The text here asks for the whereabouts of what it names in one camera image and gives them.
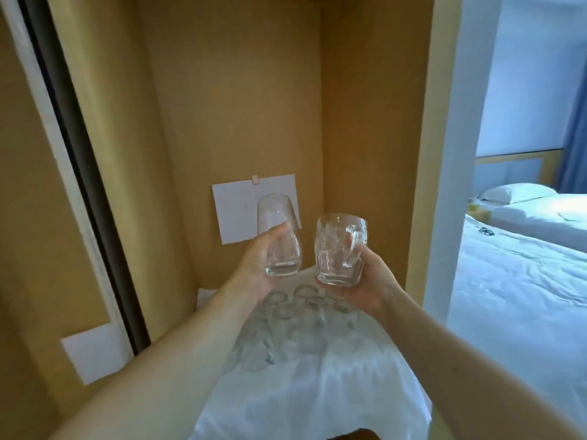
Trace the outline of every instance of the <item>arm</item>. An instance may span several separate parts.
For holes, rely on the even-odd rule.
[[[51,439],[189,437],[240,329],[272,288],[267,247],[285,229],[258,236],[203,309],[135,358]]]
[[[381,324],[456,439],[584,438],[524,384],[431,318],[378,255],[360,250],[361,283],[333,291]]]

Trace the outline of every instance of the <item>blue curtain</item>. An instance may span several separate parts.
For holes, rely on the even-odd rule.
[[[557,191],[587,194],[587,65],[569,122]]]

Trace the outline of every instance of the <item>forearm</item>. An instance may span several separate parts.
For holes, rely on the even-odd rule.
[[[434,321],[402,290],[386,297],[378,319],[457,440],[583,438],[524,384]]]
[[[255,303],[229,281],[62,426],[53,440],[185,440]]]

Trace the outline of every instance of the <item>headboard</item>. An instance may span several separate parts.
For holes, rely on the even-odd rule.
[[[532,182],[552,186],[562,159],[562,149],[478,157],[471,195],[495,186]]]

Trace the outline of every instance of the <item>glass mug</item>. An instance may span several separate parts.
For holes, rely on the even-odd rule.
[[[367,245],[367,222],[351,214],[325,214],[318,220],[314,245],[318,279],[331,286],[354,286],[363,272],[356,251]]]
[[[285,221],[290,223],[290,230],[273,241],[267,249],[265,271],[269,276],[289,276],[297,273],[302,265],[302,248],[297,236],[299,227],[293,209],[292,202],[286,195],[266,195],[257,204],[258,234]]]

